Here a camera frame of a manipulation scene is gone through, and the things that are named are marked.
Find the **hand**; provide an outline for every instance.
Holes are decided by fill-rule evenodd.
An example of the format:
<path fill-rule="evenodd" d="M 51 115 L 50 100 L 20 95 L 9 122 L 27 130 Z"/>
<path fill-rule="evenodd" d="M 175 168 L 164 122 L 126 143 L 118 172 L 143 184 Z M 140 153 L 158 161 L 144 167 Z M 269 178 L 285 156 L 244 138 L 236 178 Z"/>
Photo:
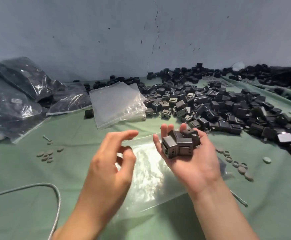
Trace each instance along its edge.
<path fill-rule="evenodd" d="M 180 131 L 185 129 L 186 124 L 181 124 Z M 166 137 L 171 130 L 173 130 L 173 125 L 167 126 L 163 124 L 161 126 L 161 138 Z M 196 128 L 194 130 L 199 134 L 201 145 L 193 150 L 192 158 L 175 157 L 168 159 L 162 152 L 158 135 L 153 135 L 153 142 L 158 153 L 160 153 L 175 176 L 186 186 L 192 200 L 196 200 L 209 186 L 222 180 L 215 147 L 205 132 Z"/>
<path fill-rule="evenodd" d="M 136 130 L 108 133 L 93 157 L 75 209 L 54 239 L 95 239 L 122 205 L 130 188 L 136 157 L 123 140 Z M 121 166 L 117 170 L 115 163 Z"/>

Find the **left hand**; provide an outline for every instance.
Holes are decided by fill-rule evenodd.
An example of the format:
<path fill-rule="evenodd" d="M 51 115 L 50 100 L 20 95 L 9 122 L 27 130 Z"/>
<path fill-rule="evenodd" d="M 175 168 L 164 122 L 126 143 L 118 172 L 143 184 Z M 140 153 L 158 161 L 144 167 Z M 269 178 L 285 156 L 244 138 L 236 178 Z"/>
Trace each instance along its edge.
<path fill-rule="evenodd" d="M 121 143 L 138 133 L 127 130 L 105 136 L 90 163 L 75 209 L 54 239 L 95 239 L 116 214 L 130 188 L 136 161 L 132 149 Z"/>

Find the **metal pin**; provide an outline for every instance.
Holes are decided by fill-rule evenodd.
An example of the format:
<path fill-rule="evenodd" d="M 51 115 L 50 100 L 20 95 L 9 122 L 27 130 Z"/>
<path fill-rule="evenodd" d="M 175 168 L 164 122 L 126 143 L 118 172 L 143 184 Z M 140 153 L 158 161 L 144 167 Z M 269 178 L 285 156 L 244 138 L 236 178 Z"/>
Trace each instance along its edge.
<path fill-rule="evenodd" d="M 46 139 L 47 141 L 50 141 L 45 135 L 43 135 L 43 138 Z"/>
<path fill-rule="evenodd" d="M 235 193 L 233 193 L 232 191 L 231 191 L 231 193 L 232 193 L 232 195 L 242 204 L 242 205 L 244 205 L 245 207 L 247 207 L 248 205 L 247 205 L 247 202 L 245 202 L 244 200 L 242 200 L 239 196 L 237 196 Z"/>

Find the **green cloth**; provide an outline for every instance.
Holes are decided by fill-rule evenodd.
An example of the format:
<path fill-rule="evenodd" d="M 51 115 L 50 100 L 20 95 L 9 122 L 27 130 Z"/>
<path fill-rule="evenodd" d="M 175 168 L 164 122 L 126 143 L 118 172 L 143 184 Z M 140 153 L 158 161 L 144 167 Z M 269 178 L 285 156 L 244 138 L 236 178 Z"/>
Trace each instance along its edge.
<path fill-rule="evenodd" d="M 160 79 L 145 80 L 146 85 L 160 83 Z M 248 88 L 267 96 L 267 101 L 291 111 L 291 101 L 248 84 L 231 81 L 229 91 Z M 207 82 L 200 80 L 198 86 Z M 0 191 L 31 183 L 49 182 L 61 192 L 61 212 L 58 226 L 62 226 L 73 210 L 87 174 L 89 162 L 106 133 L 126 129 L 139 130 L 138 137 L 158 133 L 160 117 L 137 122 L 120 122 L 110 128 L 97 130 L 94 119 L 84 120 L 84 111 L 51 118 L 31 132 L 17 145 L 9 140 L 0 142 Z M 171 117 L 176 127 L 180 122 Z M 42 138 L 46 135 L 52 145 Z M 229 188 L 245 200 L 243 214 L 261 239 L 291 239 L 291 155 L 273 143 L 263 143 L 243 132 L 241 136 L 211 133 L 216 146 L 230 151 L 232 158 L 245 162 L 254 176 L 247 181 L 236 168 L 227 163 L 226 170 L 233 178 L 226 181 Z M 57 153 L 58 146 L 64 146 Z M 47 164 L 36 157 L 39 151 L 53 149 L 54 162 Z M 270 157 L 265 164 L 263 157 Z M 56 198 L 50 188 L 36 187 L 0 196 L 0 239 L 47 239 L 56 214 Z M 204 239 L 187 194 L 151 208 L 139 218 L 111 222 L 100 239 Z"/>

